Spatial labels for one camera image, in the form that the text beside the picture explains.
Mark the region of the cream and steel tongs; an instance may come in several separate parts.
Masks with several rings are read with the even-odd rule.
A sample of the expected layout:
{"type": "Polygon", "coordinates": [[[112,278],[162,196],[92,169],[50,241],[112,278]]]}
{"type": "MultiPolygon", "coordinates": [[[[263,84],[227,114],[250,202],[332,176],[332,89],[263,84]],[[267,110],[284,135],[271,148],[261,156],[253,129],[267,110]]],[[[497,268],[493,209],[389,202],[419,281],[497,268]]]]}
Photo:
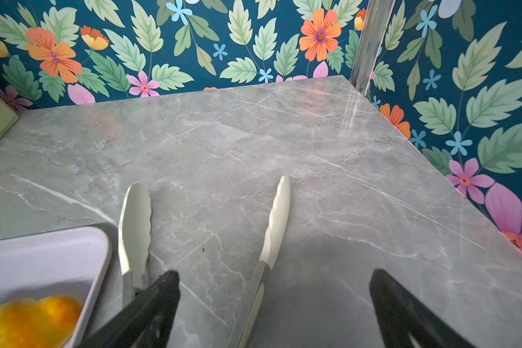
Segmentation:
{"type": "MultiPolygon", "coordinates": [[[[246,347],[265,292],[265,282],[272,271],[287,229],[291,203],[291,183],[281,177],[269,214],[268,227],[260,259],[233,328],[229,347],[246,347]]],[[[122,274],[122,303],[127,307],[148,290],[147,259],[151,243],[152,207],[146,187],[131,185],[123,201],[118,226],[118,256],[122,274]]]]}

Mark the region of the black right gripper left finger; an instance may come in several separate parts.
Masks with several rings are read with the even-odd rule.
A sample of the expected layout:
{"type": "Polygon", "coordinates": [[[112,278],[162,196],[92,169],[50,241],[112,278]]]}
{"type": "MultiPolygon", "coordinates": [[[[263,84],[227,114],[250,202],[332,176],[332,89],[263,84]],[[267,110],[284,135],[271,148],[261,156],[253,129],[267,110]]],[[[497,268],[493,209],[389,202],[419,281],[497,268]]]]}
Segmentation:
{"type": "Polygon", "coordinates": [[[181,298],[177,271],[167,271],[80,347],[159,347],[168,344],[181,298]]]}

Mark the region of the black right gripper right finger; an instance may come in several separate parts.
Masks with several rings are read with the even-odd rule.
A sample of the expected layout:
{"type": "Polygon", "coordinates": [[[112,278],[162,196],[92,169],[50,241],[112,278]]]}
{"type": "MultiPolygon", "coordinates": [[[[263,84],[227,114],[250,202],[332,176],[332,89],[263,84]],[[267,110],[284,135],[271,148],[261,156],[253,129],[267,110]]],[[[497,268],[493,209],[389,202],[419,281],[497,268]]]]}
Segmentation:
{"type": "Polygon", "coordinates": [[[374,270],[369,289],[386,347],[473,346],[385,270],[374,270]]]}

